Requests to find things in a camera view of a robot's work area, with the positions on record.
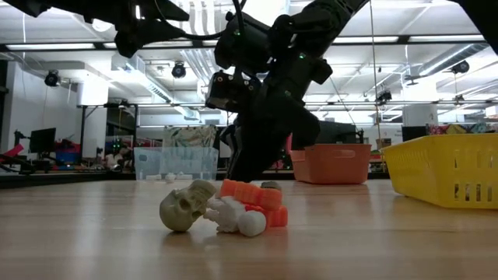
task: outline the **orange block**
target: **orange block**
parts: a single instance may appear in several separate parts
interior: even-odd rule
[[[282,205],[282,192],[276,189],[261,189],[254,184],[224,180],[220,196],[233,196],[249,205],[261,206],[265,210],[276,211]]]

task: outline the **clear plastic bin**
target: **clear plastic bin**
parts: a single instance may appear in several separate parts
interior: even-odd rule
[[[214,148],[135,148],[134,155],[137,180],[163,180],[168,173],[216,179],[219,152]]]

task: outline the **yellow basket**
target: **yellow basket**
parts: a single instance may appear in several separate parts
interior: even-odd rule
[[[498,208],[498,134],[426,136],[382,150],[399,194],[448,208]]]

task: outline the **skeleton skull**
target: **skeleton skull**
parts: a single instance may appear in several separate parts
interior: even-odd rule
[[[186,232],[205,214],[208,199],[215,193],[216,188],[204,180],[195,180],[182,190],[172,190],[161,202],[161,221],[168,229]]]

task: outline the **orange plastic bin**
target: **orange plastic bin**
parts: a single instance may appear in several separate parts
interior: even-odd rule
[[[311,184],[362,184],[368,179],[371,146],[318,144],[291,151],[294,177]]]

